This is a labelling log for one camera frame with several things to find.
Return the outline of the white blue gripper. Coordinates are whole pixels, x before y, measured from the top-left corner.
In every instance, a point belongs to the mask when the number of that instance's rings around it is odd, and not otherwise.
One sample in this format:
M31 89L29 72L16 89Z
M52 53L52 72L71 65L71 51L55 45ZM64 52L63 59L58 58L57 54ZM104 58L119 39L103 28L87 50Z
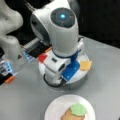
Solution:
M84 42L78 41L77 51L70 57L60 58L52 50L46 53L47 58L44 61L45 72L44 81L49 86L63 86L70 81L80 68L79 59L84 53Z

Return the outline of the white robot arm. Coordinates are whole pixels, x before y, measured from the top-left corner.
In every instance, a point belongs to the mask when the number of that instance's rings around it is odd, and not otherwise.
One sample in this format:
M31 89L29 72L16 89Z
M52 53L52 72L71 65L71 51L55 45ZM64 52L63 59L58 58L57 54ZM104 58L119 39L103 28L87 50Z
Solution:
M33 33L49 46L39 55L40 74L49 86L63 86L79 71L78 60L84 53L84 43L79 39L79 6L75 0L51 0L37 9L24 1L31 11Z

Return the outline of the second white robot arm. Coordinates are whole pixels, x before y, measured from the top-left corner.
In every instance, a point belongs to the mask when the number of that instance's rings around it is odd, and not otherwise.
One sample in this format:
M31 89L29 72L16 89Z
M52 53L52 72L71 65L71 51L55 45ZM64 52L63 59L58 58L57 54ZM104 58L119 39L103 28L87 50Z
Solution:
M23 25L21 14L12 10L4 1L0 3L0 46L5 57L14 65L22 66L26 62L23 50L18 39L10 33Z

